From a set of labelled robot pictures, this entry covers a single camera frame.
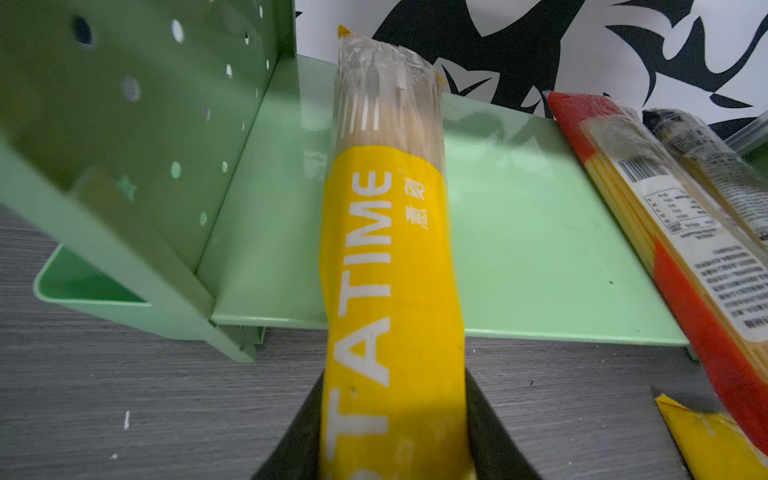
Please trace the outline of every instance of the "chinese character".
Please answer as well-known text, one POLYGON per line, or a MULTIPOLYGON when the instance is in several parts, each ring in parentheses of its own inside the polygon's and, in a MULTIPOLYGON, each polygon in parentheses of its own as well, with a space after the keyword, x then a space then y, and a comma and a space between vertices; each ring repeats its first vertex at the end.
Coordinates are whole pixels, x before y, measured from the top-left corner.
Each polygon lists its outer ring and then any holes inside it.
POLYGON ((424 200, 424 195, 422 195, 423 193, 424 185, 422 185, 421 182, 406 178, 406 195, 424 200))
POLYGON ((406 220, 414 225, 421 225, 424 230, 429 230, 427 228, 427 210, 420 210, 408 205, 406 207, 406 220))

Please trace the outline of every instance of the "wall graphic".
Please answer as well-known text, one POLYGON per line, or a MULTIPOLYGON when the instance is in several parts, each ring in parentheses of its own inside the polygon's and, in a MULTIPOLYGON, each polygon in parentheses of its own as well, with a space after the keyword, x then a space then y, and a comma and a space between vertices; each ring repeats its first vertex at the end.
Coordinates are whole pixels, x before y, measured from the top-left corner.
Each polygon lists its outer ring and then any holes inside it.
POLYGON ((403 45, 449 89, 551 117, 544 90, 681 108, 721 136, 768 111, 766 0, 296 0, 298 51, 336 61, 336 27, 403 45))

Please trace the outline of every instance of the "nutrition facts table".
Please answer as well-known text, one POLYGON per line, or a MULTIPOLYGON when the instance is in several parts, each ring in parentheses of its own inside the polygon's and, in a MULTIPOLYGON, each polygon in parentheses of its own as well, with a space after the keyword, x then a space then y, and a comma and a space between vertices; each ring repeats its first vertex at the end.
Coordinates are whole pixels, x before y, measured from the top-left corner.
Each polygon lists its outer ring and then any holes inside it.
POLYGON ((667 188, 645 197, 650 208, 673 235, 687 230, 717 225, 715 219, 682 188, 667 188))

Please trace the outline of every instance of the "plastic wrapper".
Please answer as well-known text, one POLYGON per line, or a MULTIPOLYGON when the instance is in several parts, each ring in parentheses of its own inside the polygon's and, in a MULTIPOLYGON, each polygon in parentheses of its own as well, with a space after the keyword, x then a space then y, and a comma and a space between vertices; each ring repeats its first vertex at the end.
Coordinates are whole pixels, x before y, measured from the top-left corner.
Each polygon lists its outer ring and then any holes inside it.
POLYGON ((680 110, 643 112, 667 151, 763 249, 768 249, 768 180, 702 120, 680 110))
POLYGON ((696 480, 768 478, 768 457, 729 415, 695 412, 666 395, 656 405, 696 480))
POLYGON ((549 107, 677 318, 723 404, 768 452, 768 257, 610 98, 549 107))
POLYGON ((339 29, 319 478, 474 475, 439 99, 417 54, 339 29))

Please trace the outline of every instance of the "yellow package corner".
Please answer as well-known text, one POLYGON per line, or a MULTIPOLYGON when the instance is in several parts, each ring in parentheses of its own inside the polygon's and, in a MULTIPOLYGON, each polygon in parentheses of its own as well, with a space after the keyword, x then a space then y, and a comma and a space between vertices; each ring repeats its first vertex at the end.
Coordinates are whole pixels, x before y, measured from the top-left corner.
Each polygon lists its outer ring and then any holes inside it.
POLYGON ((696 480, 768 478, 768 457, 729 416, 694 412, 666 395, 656 404, 696 480))

